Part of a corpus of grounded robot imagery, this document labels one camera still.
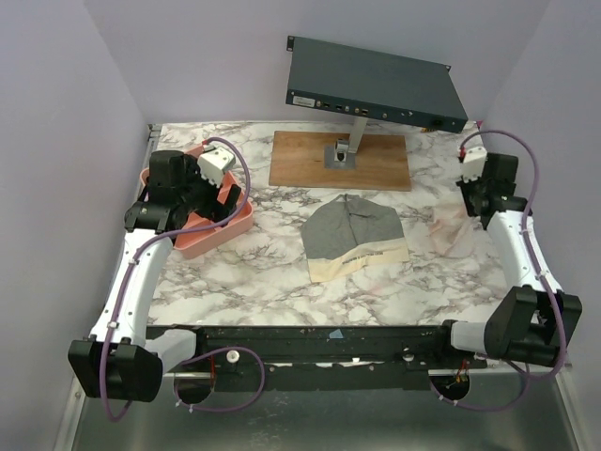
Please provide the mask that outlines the grey cream underwear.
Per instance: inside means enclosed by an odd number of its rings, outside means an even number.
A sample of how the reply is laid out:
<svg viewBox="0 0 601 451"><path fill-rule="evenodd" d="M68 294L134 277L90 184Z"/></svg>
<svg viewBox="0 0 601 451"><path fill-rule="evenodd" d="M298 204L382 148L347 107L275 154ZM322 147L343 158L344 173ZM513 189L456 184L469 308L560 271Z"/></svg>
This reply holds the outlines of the grey cream underwear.
<svg viewBox="0 0 601 451"><path fill-rule="evenodd" d="M300 227L310 280L329 282L364 267L409 261L397 211L340 194Z"/></svg>

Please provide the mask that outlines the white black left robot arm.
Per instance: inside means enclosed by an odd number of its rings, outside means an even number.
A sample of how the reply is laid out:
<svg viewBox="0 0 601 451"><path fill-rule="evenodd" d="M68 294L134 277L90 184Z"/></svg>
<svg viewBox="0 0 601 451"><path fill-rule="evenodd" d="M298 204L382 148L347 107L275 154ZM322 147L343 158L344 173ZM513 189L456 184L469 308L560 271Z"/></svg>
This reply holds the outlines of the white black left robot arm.
<svg viewBox="0 0 601 451"><path fill-rule="evenodd" d="M221 226L237 210L240 187L223 186L235 163L232 152L214 146L151 155L142 194L125 214L123 255L109 297L88 337L69 347L88 397L150 402L168 370L181 364L196 371L207 363L208 348L194 332L176 328L148 338L146 326L177 231L192 214Z"/></svg>

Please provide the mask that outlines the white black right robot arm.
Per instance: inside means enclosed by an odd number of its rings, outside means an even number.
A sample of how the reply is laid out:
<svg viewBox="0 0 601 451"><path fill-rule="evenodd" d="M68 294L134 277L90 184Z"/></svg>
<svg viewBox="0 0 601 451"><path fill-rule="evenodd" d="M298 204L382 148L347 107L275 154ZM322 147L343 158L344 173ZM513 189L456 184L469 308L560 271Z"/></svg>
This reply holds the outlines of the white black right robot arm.
<svg viewBox="0 0 601 451"><path fill-rule="evenodd" d="M478 217L493 240L510 290L485 322L445 321L449 335L433 343L433 359L451 368L471 351L497 360L553 367L560 357L561 329L549 295L555 296L566 340L576 329L582 304L550 273L533 218L525 211L527 200L515 195L518 158L475 147L462 149L459 162L457 186L468 216Z"/></svg>

